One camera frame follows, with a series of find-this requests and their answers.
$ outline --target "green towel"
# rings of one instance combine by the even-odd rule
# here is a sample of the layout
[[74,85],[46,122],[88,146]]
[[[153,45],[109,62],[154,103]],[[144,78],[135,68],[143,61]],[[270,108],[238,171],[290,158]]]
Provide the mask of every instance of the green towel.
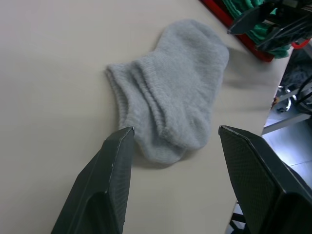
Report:
[[[228,8],[231,15],[236,19],[243,12],[247,11],[250,8],[261,5],[264,0],[223,0],[224,4]],[[265,23],[257,24],[253,30],[250,30],[246,34],[248,37],[259,44],[269,33],[269,25]],[[289,45],[276,48],[274,50],[268,51],[268,53],[274,55],[276,59],[285,58],[288,54]]]

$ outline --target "floor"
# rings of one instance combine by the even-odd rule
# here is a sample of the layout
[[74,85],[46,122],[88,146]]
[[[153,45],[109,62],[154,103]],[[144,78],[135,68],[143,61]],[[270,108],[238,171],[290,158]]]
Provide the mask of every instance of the floor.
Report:
[[[270,111],[266,125],[298,114],[294,106],[288,112],[280,113],[278,109],[281,106],[283,104]],[[263,138],[280,159],[299,173],[312,188],[312,119],[265,134]],[[238,204],[235,206],[234,212],[242,214]],[[236,222],[236,225],[243,228],[243,223]],[[232,231],[231,226],[228,226],[226,234],[231,234]]]

